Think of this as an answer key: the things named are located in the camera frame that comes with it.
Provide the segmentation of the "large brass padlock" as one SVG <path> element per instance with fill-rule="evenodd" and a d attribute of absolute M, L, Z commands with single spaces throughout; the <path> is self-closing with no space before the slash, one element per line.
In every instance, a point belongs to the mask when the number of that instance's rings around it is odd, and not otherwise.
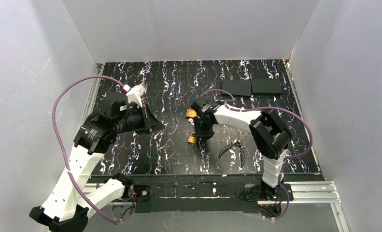
<path fill-rule="evenodd" d="M 193 110 L 193 109 L 187 109 L 186 114 L 185 114 L 185 117 L 186 117 L 187 119 L 194 119 L 194 118 L 198 117 L 198 115 L 197 115 L 197 113 L 196 113 L 195 110 Z"/>

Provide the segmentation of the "small brass padlock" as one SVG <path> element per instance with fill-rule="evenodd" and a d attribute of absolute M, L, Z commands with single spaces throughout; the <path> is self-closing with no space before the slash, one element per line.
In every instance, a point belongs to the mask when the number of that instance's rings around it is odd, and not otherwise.
<path fill-rule="evenodd" d="M 196 144 L 197 143 L 197 138 L 196 138 L 196 135 L 195 134 L 191 134 L 189 137 L 188 137 L 188 140 L 187 142 L 189 144 Z"/>

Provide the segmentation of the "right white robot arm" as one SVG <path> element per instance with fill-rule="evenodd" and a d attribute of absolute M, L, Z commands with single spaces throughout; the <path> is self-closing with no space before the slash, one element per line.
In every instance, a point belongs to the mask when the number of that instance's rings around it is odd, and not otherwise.
<path fill-rule="evenodd" d="M 195 100 L 191 109 L 197 114 L 194 118 L 197 140 L 211 139 L 214 125 L 233 126 L 249 132 L 257 150 L 264 157 L 261 188 L 269 194 L 276 194 L 284 179 L 282 167 L 292 140 L 291 131 L 278 116 L 278 111 L 240 109 L 211 103 L 204 98 Z"/>

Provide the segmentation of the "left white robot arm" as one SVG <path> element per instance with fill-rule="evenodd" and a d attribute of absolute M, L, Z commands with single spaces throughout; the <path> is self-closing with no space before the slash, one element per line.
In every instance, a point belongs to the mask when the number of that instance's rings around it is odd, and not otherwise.
<path fill-rule="evenodd" d="M 52 232 L 81 232 L 108 203 L 117 199 L 134 203 L 137 199 L 133 180 L 124 174 L 115 174 L 93 192 L 83 193 L 95 166 L 119 134 L 141 135 L 164 129 L 142 100 L 142 94 L 135 90 L 110 94 L 105 103 L 103 110 L 89 114 L 80 126 L 53 191 L 29 213 L 31 219 Z"/>

